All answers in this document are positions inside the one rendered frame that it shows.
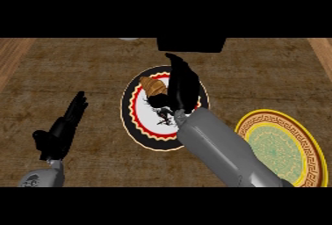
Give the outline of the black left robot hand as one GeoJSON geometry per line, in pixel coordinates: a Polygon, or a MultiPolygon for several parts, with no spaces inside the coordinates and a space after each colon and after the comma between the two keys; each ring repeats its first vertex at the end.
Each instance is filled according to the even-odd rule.
{"type": "Polygon", "coordinates": [[[50,130],[37,130],[32,138],[40,151],[40,160],[62,160],[69,152],[75,130],[88,106],[84,92],[79,91],[74,97],[65,114],[56,119],[50,130]]]}

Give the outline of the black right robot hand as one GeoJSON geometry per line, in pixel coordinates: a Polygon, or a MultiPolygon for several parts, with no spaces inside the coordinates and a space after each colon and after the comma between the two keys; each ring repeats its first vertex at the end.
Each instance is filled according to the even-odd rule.
{"type": "Polygon", "coordinates": [[[147,103],[153,108],[168,107],[172,112],[183,109],[184,114],[190,114],[198,104],[198,74],[177,55],[165,53],[165,57],[171,61],[167,94],[150,96],[147,103]]]}

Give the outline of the brown croissant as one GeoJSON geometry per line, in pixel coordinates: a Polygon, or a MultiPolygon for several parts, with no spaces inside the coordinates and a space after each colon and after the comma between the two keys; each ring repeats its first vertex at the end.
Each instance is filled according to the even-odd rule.
{"type": "Polygon", "coordinates": [[[144,95],[147,97],[155,96],[158,94],[167,94],[167,86],[164,82],[152,77],[141,76],[140,84],[143,86],[144,95]]]}

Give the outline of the black red white plate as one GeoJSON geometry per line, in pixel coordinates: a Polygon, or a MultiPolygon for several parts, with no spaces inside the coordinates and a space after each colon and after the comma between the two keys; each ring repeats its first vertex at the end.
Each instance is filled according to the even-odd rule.
{"type": "Polygon", "coordinates": [[[177,140],[177,124],[174,117],[161,113],[162,108],[153,108],[147,104],[140,78],[156,79],[168,86],[171,66],[162,65],[149,68],[134,76],[122,91],[121,120],[122,127],[134,142],[153,151],[174,151],[183,145],[177,140]]]}

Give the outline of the yellow brown green plate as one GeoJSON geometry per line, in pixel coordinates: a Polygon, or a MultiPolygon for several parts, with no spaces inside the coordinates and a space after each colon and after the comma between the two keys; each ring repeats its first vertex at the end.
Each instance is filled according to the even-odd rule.
{"type": "Polygon", "coordinates": [[[234,132],[264,165],[295,187],[327,187],[323,151],[289,115],[271,109],[254,110],[240,118],[234,132]]]}

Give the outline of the black box appliance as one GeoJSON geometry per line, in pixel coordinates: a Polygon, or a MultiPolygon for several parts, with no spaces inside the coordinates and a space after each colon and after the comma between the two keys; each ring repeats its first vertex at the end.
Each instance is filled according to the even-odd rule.
{"type": "Polygon", "coordinates": [[[171,39],[158,38],[159,51],[220,53],[226,39],[171,39]]]}

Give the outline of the brown woven placemat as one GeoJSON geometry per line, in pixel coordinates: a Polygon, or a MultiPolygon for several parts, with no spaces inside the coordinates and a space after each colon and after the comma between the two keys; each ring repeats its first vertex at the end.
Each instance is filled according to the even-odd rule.
{"type": "MultiPolygon", "coordinates": [[[[183,53],[234,126],[257,109],[288,114],[316,138],[332,185],[332,82],[305,39],[228,39],[217,54],[183,53]]],[[[178,149],[153,152],[128,136],[121,98],[141,71],[167,65],[155,40],[38,39],[0,91],[0,187],[46,167],[32,140],[65,113],[78,91],[88,107],[65,158],[68,186],[218,186],[203,163],[178,149]]]]}

